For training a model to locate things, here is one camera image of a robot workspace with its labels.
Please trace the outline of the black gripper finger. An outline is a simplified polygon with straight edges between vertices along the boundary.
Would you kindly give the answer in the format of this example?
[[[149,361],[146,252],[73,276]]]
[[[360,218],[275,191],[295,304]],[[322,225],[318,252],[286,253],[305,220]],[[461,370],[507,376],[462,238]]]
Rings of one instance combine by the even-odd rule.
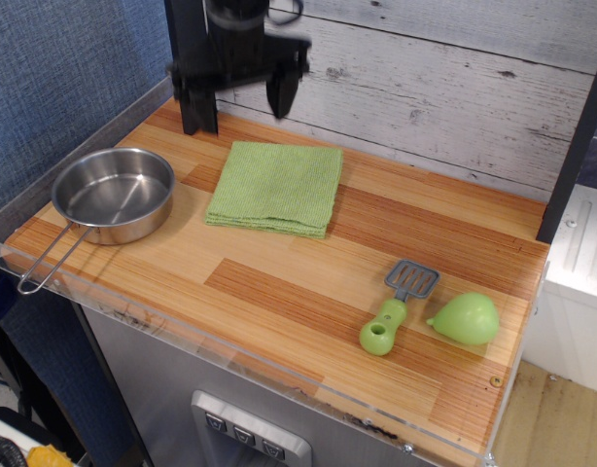
[[[214,92],[197,94],[184,90],[179,97],[183,131],[196,134],[198,131],[218,133],[217,106]]]
[[[266,82],[268,104],[277,120],[284,119],[292,108],[299,87],[300,73],[277,70]]]

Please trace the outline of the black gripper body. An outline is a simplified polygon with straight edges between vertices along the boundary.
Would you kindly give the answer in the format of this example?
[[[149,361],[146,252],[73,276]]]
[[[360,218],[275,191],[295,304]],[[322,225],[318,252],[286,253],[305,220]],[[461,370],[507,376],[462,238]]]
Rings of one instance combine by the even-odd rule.
[[[194,42],[168,66],[176,95],[204,95],[265,82],[269,93],[295,91],[309,69],[306,38],[270,35],[264,25],[227,29],[208,23],[204,38]]]

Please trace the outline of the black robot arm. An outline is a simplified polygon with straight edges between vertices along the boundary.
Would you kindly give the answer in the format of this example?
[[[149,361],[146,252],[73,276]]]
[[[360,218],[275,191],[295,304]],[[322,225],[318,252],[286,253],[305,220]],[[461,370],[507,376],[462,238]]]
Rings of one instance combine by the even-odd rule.
[[[166,1],[173,61],[167,65],[183,131],[218,131],[216,93],[260,82],[285,118],[309,71],[307,38],[265,32],[268,1]]]

